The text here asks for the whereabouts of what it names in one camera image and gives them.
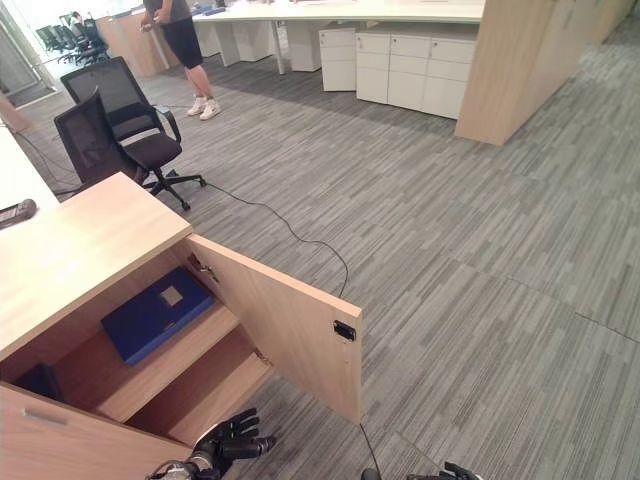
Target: person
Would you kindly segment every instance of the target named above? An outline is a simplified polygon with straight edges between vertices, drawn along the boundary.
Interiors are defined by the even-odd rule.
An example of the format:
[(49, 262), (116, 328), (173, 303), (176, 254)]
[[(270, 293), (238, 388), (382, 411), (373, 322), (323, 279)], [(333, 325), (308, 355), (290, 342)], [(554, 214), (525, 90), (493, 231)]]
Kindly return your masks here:
[(200, 120), (215, 117), (221, 109), (211, 93), (211, 84), (202, 66), (200, 44), (186, 0), (143, 1), (147, 11), (140, 23), (140, 28), (148, 32), (153, 23), (160, 25), (169, 48), (184, 66), (187, 79), (195, 91), (195, 103), (187, 111), (187, 115), (199, 114)]
[(78, 12), (71, 12), (71, 26), (73, 25), (84, 25), (82, 15), (80, 15)]

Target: chair base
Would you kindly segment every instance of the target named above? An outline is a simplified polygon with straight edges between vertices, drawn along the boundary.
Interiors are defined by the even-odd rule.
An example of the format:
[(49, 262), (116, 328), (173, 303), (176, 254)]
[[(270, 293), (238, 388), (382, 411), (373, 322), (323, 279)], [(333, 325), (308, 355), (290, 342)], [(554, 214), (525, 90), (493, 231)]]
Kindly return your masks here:
[(146, 185), (143, 185), (143, 187), (150, 189), (150, 193), (153, 196), (156, 196), (162, 190), (166, 190), (167, 192), (169, 192), (171, 195), (173, 195), (178, 199), (178, 201), (180, 202), (180, 205), (182, 205), (182, 209), (185, 212), (191, 209), (191, 205), (189, 205), (180, 195), (178, 195), (178, 192), (174, 190), (172, 185), (176, 185), (178, 183), (183, 183), (183, 182), (190, 182), (194, 180), (197, 180), (200, 183), (201, 187), (204, 187), (207, 185), (207, 182), (204, 178), (202, 178), (202, 175), (180, 176), (175, 170), (171, 170), (165, 176), (162, 174), (162, 171), (160, 169), (153, 170), (153, 173), (156, 175), (156, 178), (158, 180), (155, 182), (147, 183)]

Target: office chair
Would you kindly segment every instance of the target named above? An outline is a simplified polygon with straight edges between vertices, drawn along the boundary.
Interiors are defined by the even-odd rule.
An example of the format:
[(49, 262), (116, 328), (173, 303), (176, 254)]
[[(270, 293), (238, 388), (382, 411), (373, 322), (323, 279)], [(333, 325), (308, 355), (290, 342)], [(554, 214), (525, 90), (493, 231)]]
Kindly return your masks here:
[(191, 206), (172, 185), (191, 180), (206, 185), (201, 175), (163, 175), (161, 168), (182, 152), (180, 144), (164, 133), (120, 144), (107, 119), (98, 87), (88, 98), (58, 115), (54, 123), (83, 186), (98, 183), (119, 171), (142, 185), (153, 172), (156, 181), (143, 187), (154, 196), (166, 190), (180, 201), (183, 210), (189, 210)]

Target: black shorts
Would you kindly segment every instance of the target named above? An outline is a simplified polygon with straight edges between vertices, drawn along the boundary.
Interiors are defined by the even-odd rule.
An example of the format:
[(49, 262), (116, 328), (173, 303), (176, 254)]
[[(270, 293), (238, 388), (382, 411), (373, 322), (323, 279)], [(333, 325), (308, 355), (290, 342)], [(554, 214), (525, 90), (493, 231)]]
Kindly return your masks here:
[(202, 64), (200, 44), (191, 18), (162, 25), (164, 38), (180, 63), (187, 68)]

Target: open cabinet door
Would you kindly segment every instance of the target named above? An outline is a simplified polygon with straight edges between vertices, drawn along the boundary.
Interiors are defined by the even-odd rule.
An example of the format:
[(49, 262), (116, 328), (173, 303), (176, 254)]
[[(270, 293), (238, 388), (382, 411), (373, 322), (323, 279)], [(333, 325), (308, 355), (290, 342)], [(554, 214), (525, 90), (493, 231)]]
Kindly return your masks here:
[(0, 477), (142, 480), (191, 449), (0, 382)]
[(276, 370), (359, 423), (362, 310), (198, 235), (183, 245)]

